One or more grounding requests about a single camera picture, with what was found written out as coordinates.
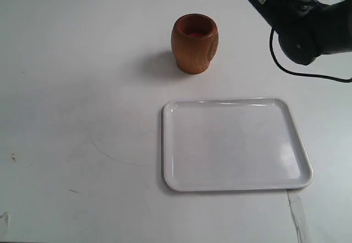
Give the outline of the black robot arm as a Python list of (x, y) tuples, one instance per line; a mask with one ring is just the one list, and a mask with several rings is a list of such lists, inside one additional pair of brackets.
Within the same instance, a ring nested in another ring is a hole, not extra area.
[(248, 0), (294, 63), (351, 52), (351, 0)]

